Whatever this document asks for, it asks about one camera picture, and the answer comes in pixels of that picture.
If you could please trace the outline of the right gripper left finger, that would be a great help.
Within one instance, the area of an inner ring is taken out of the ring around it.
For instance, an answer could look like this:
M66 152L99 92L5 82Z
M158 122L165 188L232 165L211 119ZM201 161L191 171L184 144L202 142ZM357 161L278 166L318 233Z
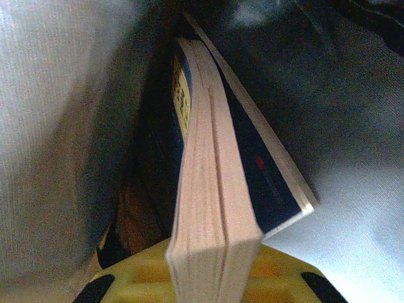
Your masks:
M176 302L165 252L165 239L99 271L75 302Z

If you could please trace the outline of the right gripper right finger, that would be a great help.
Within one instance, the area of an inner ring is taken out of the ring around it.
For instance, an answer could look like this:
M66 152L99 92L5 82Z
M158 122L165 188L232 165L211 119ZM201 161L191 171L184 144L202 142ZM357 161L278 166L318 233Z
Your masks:
M251 268L243 302L346 302L315 266L262 245Z

